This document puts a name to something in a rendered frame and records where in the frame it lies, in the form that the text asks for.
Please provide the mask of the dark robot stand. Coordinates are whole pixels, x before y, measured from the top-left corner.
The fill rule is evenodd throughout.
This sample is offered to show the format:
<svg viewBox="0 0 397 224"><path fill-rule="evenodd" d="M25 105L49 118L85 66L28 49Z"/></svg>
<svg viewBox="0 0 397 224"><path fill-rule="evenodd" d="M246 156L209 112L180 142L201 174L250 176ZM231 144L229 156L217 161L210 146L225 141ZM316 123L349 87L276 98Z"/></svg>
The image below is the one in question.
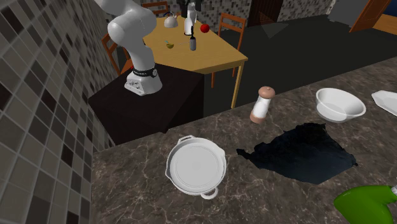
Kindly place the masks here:
<svg viewBox="0 0 397 224"><path fill-rule="evenodd" d="M204 75L161 64L155 68L162 88L154 94L127 90L122 74L88 99L116 145L204 117Z"/></svg>

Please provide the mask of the dark brown door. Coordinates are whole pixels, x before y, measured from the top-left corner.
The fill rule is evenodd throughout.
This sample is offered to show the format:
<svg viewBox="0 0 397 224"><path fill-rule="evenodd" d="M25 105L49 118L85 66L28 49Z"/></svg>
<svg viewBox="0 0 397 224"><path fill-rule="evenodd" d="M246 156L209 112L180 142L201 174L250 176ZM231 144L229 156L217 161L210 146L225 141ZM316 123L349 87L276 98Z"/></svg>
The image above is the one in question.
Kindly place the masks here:
<svg viewBox="0 0 397 224"><path fill-rule="evenodd" d="M283 0L252 0L247 26L277 22Z"/></svg>

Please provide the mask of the black crumpled cloth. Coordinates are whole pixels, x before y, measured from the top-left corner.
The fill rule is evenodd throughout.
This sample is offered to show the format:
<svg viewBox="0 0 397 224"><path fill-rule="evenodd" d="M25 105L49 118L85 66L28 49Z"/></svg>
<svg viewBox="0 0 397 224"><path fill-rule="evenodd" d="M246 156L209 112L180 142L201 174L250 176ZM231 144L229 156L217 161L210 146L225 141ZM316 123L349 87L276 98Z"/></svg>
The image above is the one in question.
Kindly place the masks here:
<svg viewBox="0 0 397 224"><path fill-rule="evenodd" d="M297 125L270 143L257 144L252 153L238 149L237 154L259 169L315 185L358 165L354 155L330 137L326 125L318 123Z"/></svg>

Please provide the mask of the light wooden dining table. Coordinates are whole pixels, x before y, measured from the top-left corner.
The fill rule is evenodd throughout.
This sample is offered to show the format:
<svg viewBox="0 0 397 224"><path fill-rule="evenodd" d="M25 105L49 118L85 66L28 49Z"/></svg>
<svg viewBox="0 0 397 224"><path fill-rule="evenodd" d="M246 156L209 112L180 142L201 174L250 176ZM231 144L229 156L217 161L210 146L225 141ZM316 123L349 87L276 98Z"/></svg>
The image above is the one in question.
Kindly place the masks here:
<svg viewBox="0 0 397 224"><path fill-rule="evenodd" d="M239 69L232 97L231 108L234 108L237 102L244 63L248 58L239 51L237 51L236 56L232 56L231 53L223 55L222 57L220 55L216 55L216 53L220 53L221 49L219 36L212 31L207 33L201 32L200 22L196 22L194 27L194 36L196 37L197 42L196 50L191 51L189 46L190 37L184 35L184 18L178 18L178 26L175 28L164 27L164 20L164 18L157 18L157 26L154 31L143 37L146 46L150 47L153 51L155 62L157 64L163 64L196 73L210 74L215 70L215 66L221 64L221 59L227 59L227 56L229 56L235 62L232 62L230 66L226 65L226 69L234 67ZM166 47L166 41L174 44L174 47L172 49L168 49Z"/></svg>

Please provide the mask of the white kettle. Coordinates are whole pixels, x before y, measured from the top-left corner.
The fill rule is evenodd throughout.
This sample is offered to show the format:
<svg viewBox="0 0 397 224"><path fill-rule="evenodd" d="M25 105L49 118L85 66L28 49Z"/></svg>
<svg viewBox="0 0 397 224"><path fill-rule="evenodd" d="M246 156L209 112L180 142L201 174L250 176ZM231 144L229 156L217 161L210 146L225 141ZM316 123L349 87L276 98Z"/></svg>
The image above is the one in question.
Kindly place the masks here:
<svg viewBox="0 0 397 224"><path fill-rule="evenodd" d="M168 11L167 13L164 14L164 16L171 14L171 16L168 16L164 20L164 27L166 28L175 28L178 26L178 15L175 15L173 12Z"/></svg>

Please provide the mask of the white bottle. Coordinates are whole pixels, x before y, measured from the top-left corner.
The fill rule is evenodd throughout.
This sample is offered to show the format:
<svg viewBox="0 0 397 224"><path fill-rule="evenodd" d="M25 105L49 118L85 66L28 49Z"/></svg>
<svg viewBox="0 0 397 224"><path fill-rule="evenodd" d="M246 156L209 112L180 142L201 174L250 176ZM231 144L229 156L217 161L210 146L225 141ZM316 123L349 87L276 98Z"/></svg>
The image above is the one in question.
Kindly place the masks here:
<svg viewBox="0 0 397 224"><path fill-rule="evenodd" d="M185 18L185 35L191 36L197 19L197 12L195 9L195 2L188 3L187 14Z"/></svg>

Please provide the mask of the orange brown door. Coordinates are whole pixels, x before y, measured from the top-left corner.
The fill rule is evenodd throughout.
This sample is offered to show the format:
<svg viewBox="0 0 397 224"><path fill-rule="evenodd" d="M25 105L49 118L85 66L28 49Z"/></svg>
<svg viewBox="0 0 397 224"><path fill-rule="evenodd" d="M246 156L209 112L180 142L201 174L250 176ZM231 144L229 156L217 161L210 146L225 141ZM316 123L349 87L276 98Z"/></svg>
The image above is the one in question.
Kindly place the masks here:
<svg viewBox="0 0 397 224"><path fill-rule="evenodd" d="M392 0L368 0L349 32L372 28Z"/></svg>

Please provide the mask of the white and tan pepper mill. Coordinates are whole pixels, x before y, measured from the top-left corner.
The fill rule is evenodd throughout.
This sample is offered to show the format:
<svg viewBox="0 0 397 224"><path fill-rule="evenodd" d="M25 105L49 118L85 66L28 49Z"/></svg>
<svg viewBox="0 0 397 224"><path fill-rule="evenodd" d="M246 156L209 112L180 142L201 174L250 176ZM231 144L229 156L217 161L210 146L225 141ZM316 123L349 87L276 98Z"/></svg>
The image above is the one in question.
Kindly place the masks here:
<svg viewBox="0 0 397 224"><path fill-rule="evenodd" d="M275 90L272 87L261 87L258 90L258 99L250 114L250 119L254 123L264 121L271 99L275 96Z"/></svg>

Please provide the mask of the white bowl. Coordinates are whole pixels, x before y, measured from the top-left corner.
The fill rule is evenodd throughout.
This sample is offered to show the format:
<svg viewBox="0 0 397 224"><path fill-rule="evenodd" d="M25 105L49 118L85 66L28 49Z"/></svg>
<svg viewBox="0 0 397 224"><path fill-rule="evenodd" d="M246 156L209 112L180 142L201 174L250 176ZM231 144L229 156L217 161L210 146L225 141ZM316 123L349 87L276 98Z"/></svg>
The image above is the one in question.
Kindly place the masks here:
<svg viewBox="0 0 397 224"><path fill-rule="evenodd" d="M321 88L316 92L316 110L321 118L344 123L366 113L366 106L355 95L337 88Z"/></svg>

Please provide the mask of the green bottle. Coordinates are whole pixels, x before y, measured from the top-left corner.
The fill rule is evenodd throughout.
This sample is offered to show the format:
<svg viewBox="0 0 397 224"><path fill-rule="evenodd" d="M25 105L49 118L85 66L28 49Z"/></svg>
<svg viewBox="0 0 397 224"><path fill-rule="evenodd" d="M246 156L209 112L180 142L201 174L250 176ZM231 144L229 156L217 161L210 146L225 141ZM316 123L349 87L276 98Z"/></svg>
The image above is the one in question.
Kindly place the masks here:
<svg viewBox="0 0 397 224"><path fill-rule="evenodd" d="M397 185L351 188L335 198L335 208L350 224L394 224L388 204L397 202Z"/></svg>

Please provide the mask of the white plate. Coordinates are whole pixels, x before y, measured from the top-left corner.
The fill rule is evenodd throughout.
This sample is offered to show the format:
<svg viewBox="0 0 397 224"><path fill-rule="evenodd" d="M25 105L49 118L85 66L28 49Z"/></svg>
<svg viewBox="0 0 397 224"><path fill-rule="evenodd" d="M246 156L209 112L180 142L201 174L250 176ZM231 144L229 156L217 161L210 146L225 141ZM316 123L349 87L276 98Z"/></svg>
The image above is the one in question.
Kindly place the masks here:
<svg viewBox="0 0 397 224"><path fill-rule="evenodd" d="M397 93L379 90L372 94L372 98L378 107L390 114L397 116Z"/></svg>

